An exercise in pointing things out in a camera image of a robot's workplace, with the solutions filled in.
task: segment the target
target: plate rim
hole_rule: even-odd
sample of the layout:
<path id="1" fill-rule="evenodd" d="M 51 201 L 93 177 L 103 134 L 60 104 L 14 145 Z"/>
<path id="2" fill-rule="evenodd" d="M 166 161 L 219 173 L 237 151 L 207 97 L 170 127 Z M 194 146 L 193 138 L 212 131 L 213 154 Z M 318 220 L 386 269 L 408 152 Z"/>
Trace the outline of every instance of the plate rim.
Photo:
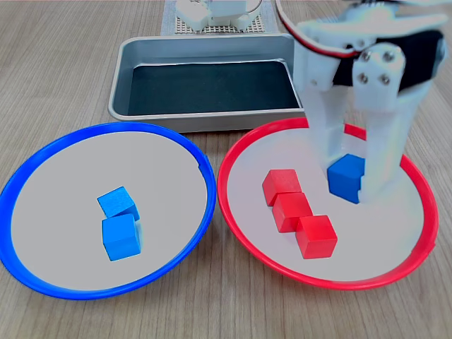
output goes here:
<path id="1" fill-rule="evenodd" d="M 156 134 L 178 143 L 180 146 L 189 151 L 191 155 L 193 155 L 198 162 L 198 168 L 203 175 L 204 182 L 206 183 L 207 201 L 203 219 L 201 220 L 196 233 L 190 239 L 189 243 L 171 261 L 141 279 L 105 290 L 89 291 L 72 290 L 45 282 L 32 274 L 22 264 L 14 249 L 11 226 L 17 198 L 19 197 L 20 192 L 28 178 L 51 156 L 78 142 L 95 136 L 117 132 L 144 132 Z M 31 290 L 49 297 L 70 300 L 92 300 L 122 295 L 161 278 L 173 268 L 178 266 L 191 253 L 191 251 L 196 248 L 204 234 L 207 232 L 210 222 L 213 219 L 217 196 L 216 190 L 217 186 L 215 175 L 208 157 L 204 155 L 195 143 L 175 131 L 144 122 L 109 122 L 106 124 L 85 127 L 66 134 L 65 136 L 52 141 L 45 147 L 38 150 L 13 173 L 11 178 L 6 183 L 0 194 L 0 211 L 2 214 L 0 218 L 0 261 L 5 266 L 5 269 L 17 281 L 29 287 Z"/>
<path id="2" fill-rule="evenodd" d="M 304 275 L 290 270 L 289 268 L 286 268 L 266 256 L 256 246 L 254 246 L 240 230 L 239 225 L 235 222 L 234 216 L 232 215 L 227 197 L 227 183 L 230 171 L 235 161 L 252 143 L 263 138 L 264 136 L 289 129 L 307 128 L 309 128 L 307 118 L 292 118 L 274 121 L 246 133 L 227 152 L 218 173 L 217 193 L 220 209 L 232 233 L 242 243 L 242 245 L 262 263 L 273 270 L 292 278 L 293 280 L 297 280 L 308 285 L 330 290 L 369 290 L 390 285 L 391 283 L 407 277 L 414 270 L 419 268 L 425 259 L 427 259 L 428 255 L 430 255 L 433 251 L 436 237 L 438 235 L 439 215 L 436 200 L 428 181 L 424 178 L 415 164 L 405 155 L 402 156 L 400 166 L 412 180 L 420 195 L 424 211 L 424 225 L 420 238 L 418 239 L 411 254 L 399 266 L 387 273 L 384 273 L 383 275 L 351 282 L 338 282 Z M 345 124 L 344 133 L 366 140 L 365 129 L 355 125 Z"/>

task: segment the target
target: blue rim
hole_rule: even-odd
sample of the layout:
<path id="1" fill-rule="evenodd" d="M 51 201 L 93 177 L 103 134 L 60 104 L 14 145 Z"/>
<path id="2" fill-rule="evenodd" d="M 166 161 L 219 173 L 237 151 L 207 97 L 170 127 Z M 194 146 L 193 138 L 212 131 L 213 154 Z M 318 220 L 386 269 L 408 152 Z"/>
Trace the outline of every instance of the blue rim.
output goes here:
<path id="1" fill-rule="evenodd" d="M 201 224 L 199 225 L 196 234 L 190 242 L 177 254 L 169 263 L 161 267 L 159 270 L 147 275 L 140 280 L 130 282 L 129 284 L 113 287 L 107 290 L 96 291 L 77 291 L 70 290 L 58 286 L 51 285 L 36 276 L 34 276 L 19 260 L 13 246 L 11 237 L 11 219 L 13 216 L 14 207 L 19 197 L 20 191 L 25 185 L 30 175 L 47 159 L 57 154 L 74 143 L 78 143 L 93 136 L 115 132 L 147 132 L 160 136 L 164 136 L 179 145 L 186 148 L 198 161 L 199 169 L 206 181 L 207 187 L 207 206 Z M 112 122 L 108 124 L 101 124 L 91 126 L 79 131 L 70 133 L 62 138 L 55 140 L 41 150 L 37 151 L 32 157 L 25 161 L 22 166 L 13 174 L 5 185 L 4 190 L 0 195 L 0 260 L 5 265 L 9 273 L 18 281 L 28 286 L 32 290 L 61 299 L 72 300 L 90 300 L 102 299 L 122 295 L 124 293 L 136 290 L 144 285 L 151 283 L 154 280 L 162 277 L 170 272 L 174 267 L 179 265 L 190 252 L 200 242 L 206 233 L 208 226 L 212 220 L 213 212 L 216 203 L 216 183 L 213 169 L 210 166 L 208 158 L 202 151 L 189 139 L 181 134 L 166 129 L 161 126 L 140 123 L 140 122 Z"/>

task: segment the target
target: table surface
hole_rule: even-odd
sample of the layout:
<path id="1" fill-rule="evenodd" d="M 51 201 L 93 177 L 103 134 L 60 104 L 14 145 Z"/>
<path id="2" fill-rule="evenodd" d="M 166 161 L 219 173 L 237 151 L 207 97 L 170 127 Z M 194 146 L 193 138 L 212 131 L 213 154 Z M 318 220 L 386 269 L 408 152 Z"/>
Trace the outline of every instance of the table surface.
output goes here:
<path id="1" fill-rule="evenodd" d="M 332 16 L 345 1 L 291 1 L 293 20 Z M 160 34 L 163 1 L 0 1 L 0 185 L 55 138 L 113 121 L 119 45 Z M 429 8 L 452 14 L 451 7 Z M 452 38 L 452 25 L 444 28 Z M 406 154 L 439 207 L 437 246 L 413 274 L 366 292 L 320 290 L 273 272 L 233 236 L 219 208 L 198 247 L 165 277 L 91 302 L 45 297 L 0 266 L 0 338 L 452 338 L 452 61 L 413 125 Z M 362 126 L 350 111 L 347 121 Z M 215 174 L 243 135 L 188 137 Z"/>

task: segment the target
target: red wire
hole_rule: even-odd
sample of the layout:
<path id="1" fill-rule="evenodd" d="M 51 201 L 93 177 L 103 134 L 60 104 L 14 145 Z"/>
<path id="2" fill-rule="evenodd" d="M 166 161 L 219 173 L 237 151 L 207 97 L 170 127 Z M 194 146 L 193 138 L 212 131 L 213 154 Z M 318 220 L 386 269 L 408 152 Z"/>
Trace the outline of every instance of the red wire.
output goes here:
<path id="1" fill-rule="evenodd" d="M 335 59 L 349 59 L 349 58 L 353 58 L 356 57 L 357 55 L 359 55 L 359 52 L 353 51 L 353 52 L 348 52 L 348 53 L 340 53 L 340 52 L 330 52 L 330 51 L 326 51 L 324 49 L 319 49 L 316 46 L 313 46 L 312 44 L 304 41 L 298 34 L 297 32 L 295 32 L 288 23 L 285 22 L 284 18 L 281 16 L 281 13 L 279 11 L 279 9 L 277 8 L 277 12 L 278 12 L 278 16 L 280 17 L 280 20 L 282 22 L 282 24 L 284 25 L 284 27 L 286 27 L 286 29 L 289 31 L 289 33 L 291 34 L 291 36 L 293 36 L 296 41 L 298 41 L 300 44 L 302 44 L 304 47 L 306 47 L 307 49 L 309 49 L 312 52 L 315 52 L 317 54 L 321 54 L 321 55 L 325 55 L 327 57 L 333 57 Z"/>

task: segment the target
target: blue cube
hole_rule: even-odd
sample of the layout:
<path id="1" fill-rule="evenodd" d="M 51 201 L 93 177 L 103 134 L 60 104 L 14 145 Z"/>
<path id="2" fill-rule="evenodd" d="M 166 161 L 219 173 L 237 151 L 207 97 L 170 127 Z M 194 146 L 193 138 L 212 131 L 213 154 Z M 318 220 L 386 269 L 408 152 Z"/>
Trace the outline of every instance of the blue cube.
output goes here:
<path id="1" fill-rule="evenodd" d="M 132 214 L 103 220 L 102 240 L 110 261 L 141 253 L 138 228 Z"/>
<path id="2" fill-rule="evenodd" d="M 332 164 L 327 170 L 330 193 L 351 203 L 359 203 L 358 191 L 365 161 L 362 157 L 347 154 Z"/>
<path id="3" fill-rule="evenodd" d="M 97 198 L 97 202 L 107 218 L 132 214 L 135 221 L 140 219 L 135 203 L 123 186 Z"/>

